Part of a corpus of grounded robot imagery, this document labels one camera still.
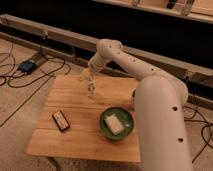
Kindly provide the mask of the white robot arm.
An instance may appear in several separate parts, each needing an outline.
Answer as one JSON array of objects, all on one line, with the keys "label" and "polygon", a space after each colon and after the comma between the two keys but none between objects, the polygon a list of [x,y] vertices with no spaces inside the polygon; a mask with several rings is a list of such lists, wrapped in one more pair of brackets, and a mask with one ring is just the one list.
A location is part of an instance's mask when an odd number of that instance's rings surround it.
[{"label": "white robot arm", "polygon": [[118,40],[101,39],[96,53],[82,72],[86,78],[115,62],[138,85],[134,109],[143,171],[193,171],[182,107],[188,99],[186,84],[123,50]]}]

